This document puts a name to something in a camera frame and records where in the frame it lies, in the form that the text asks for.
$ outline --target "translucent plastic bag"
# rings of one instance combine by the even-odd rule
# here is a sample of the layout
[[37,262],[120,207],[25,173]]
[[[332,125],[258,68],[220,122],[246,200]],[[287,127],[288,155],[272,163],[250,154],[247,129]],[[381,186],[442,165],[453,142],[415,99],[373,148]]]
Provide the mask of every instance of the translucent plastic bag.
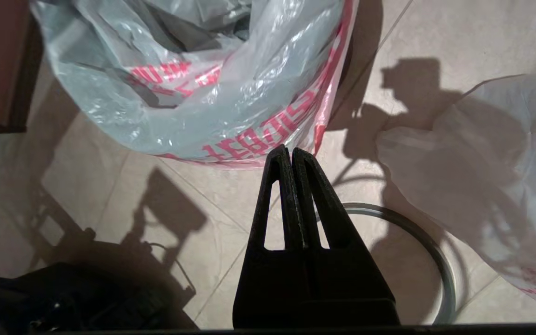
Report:
[[377,139],[402,194],[536,299],[536,75],[477,87],[434,123]]
[[181,161],[317,151],[356,0],[33,0],[55,75],[102,131]]

